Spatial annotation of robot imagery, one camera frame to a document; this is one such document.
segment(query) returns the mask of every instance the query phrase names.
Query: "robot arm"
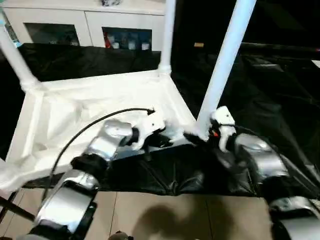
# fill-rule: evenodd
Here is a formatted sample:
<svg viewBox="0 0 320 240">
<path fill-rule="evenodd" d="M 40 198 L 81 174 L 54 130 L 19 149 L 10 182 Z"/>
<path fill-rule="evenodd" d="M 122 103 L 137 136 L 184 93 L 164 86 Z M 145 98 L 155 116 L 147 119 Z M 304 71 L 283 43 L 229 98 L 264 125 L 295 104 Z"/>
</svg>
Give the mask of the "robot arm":
<svg viewBox="0 0 320 240">
<path fill-rule="evenodd" d="M 254 190 L 269 206 L 272 233 L 275 240 L 320 239 L 320 212 L 313 202 L 304 197 L 302 188 L 292 186 L 292 178 L 308 181 L 301 172 L 288 168 L 289 161 L 256 135 L 236 134 L 235 124 L 226 107 L 212 115 L 213 129 L 223 152 L 232 152 L 247 163 Z"/>
<path fill-rule="evenodd" d="M 135 126 L 116 119 L 107 120 L 81 156 L 71 161 L 50 195 L 43 201 L 34 228 L 20 240 L 83 240 L 93 220 L 94 202 L 105 171 L 117 150 L 131 145 L 139 150 L 146 138 L 163 130 L 165 123 L 158 112 L 148 115 Z"/>
</svg>

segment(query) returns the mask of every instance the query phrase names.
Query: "glass cabinet door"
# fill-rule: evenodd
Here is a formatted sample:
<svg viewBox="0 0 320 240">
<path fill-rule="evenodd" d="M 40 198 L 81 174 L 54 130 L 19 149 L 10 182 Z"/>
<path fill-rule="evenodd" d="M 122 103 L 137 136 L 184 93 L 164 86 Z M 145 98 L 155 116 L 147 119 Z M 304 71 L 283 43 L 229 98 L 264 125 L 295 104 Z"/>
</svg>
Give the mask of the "glass cabinet door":
<svg viewBox="0 0 320 240">
<path fill-rule="evenodd" d="M 80 45 L 74 25 L 29 22 L 24 25 L 35 44 Z"/>
<path fill-rule="evenodd" d="M 151 30 L 102 27 L 102 32 L 106 48 L 143 51 L 152 49 Z"/>
<path fill-rule="evenodd" d="M 85 12 L 92 45 L 114 49 L 161 51 L 164 15 Z"/>
<path fill-rule="evenodd" d="M 8 7 L 4 12 L 22 44 L 92 46 L 84 11 Z"/>
</svg>

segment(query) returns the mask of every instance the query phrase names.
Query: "white plastic pipe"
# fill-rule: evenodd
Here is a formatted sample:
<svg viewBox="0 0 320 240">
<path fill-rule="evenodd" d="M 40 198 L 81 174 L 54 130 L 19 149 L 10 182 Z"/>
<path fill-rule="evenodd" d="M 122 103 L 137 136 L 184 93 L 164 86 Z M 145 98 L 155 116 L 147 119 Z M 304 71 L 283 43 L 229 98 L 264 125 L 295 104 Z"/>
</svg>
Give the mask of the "white plastic pipe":
<svg viewBox="0 0 320 240">
<path fill-rule="evenodd" d="M 0 24 L 0 48 L 18 76 L 22 90 L 26 92 L 34 88 L 39 83 L 38 79 L 31 73 L 25 60 L 7 33 L 5 26 L 2 24 Z"/>
<path fill-rule="evenodd" d="M 208 138 L 210 116 L 217 109 L 257 0 L 237 0 L 208 89 L 196 121 L 199 137 Z"/>
<path fill-rule="evenodd" d="M 163 45 L 161 52 L 161 60 L 158 67 L 160 73 L 171 73 L 171 50 L 174 37 L 176 16 L 176 0 L 166 0 L 165 2 L 165 17 L 164 17 L 164 33 Z"/>
</svg>

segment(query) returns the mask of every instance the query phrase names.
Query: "white frame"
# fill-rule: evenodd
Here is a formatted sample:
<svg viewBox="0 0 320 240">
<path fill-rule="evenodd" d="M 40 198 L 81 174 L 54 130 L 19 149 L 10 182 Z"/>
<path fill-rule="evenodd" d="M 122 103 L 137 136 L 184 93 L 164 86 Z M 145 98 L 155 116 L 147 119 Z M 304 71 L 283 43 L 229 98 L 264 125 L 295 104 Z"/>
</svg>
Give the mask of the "white frame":
<svg viewBox="0 0 320 240">
<path fill-rule="evenodd" d="M 0 160 L 0 190 L 5 192 L 16 191 L 29 180 L 49 175 L 53 165 L 52 161 L 57 156 L 57 151 L 59 151 L 59 149 L 49 149 L 49 151 L 45 152 L 45 155 L 40 156 L 39 158 L 30 153 L 32 152 L 31 145 L 33 144 L 36 135 L 35 126 L 38 124 L 38 116 L 41 114 L 39 101 L 42 101 L 44 93 L 48 93 L 52 90 L 53 94 L 50 95 L 52 101 L 56 102 L 57 100 L 63 100 L 63 104 L 68 104 L 69 106 L 74 105 L 73 109 L 76 110 L 76 102 L 67 100 L 67 98 L 62 99 L 60 95 L 55 94 L 55 91 L 73 88 L 75 89 L 74 93 L 81 95 L 84 93 L 83 90 L 87 89 L 88 85 L 92 85 L 96 82 L 98 83 L 97 86 L 99 86 L 99 89 L 102 89 L 103 94 L 105 94 L 104 89 L 106 88 L 101 88 L 100 86 L 102 86 L 102 83 L 105 84 L 109 81 L 112 82 L 111 86 L 116 86 L 114 88 L 115 92 L 121 91 L 122 88 L 124 88 L 122 86 L 126 86 L 128 83 L 135 85 L 136 81 L 140 82 L 140 86 L 155 83 L 160 87 L 157 88 L 157 90 L 164 90 L 164 97 L 162 97 L 162 99 L 169 101 L 168 105 L 165 103 L 165 106 L 168 106 L 168 110 L 171 111 L 170 114 L 177 115 L 177 123 L 179 123 L 180 126 L 185 125 L 186 127 L 192 127 L 195 125 L 195 133 L 198 133 L 200 137 L 205 138 L 206 133 L 208 132 L 207 122 L 209 121 L 212 112 L 217 108 L 243 36 L 247 29 L 255 3 L 256 0 L 237 0 L 236 2 L 197 122 L 193 118 L 190 110 L 170 77 L 170 60 L 176 0 L 166 1 L 165 27 L 163 33 L 164 41 L 158 71 L 142 71 L 41 83 L 32 75 L 19 51 L 11 42 L 5 28 L 0 26 L 0 48 L 19 77 L 22 89 L 26 92 L 22 111 L 20 113 L 7 156 L 7 160 L 9 161 L 4 162 L 3 160 Z M 126 94 L 132 92 L 132 88 L 130 88 L 130 86 L 129 88 L 128 86 L 126 87 Z M 142 100 L 143 104 L 148 104 L 144 98 Z M 174 146 L 185 143 L 185 139 L 181 135 L 181 137 L 178 137 L 175 140 Z M 75 154 L 78 155 L 80 153 L 81 151 L 72 152 L 72 150 L 70 150 L 69 152 L 67 150 L 56 169 L 56 173 L 66 171 L 70 167 L 70 160 L 75 157 Z"/>
<path fill-rule="evenodd" d="M 103 27 L 121 29 L 146 29 L 152 31 L 152 51 L 161 51 L 163 42 L 164 16 L 117 12 L 86 11 L 92 45 L 105 47 Z"/>
<path fill-rule="evenodd" d="M 19 41 L 33 43 L 24 23 L 74 25 L 80 46 L 92 46 L 85 13 L 76 10 L 4 8 Z"/>
</svg>

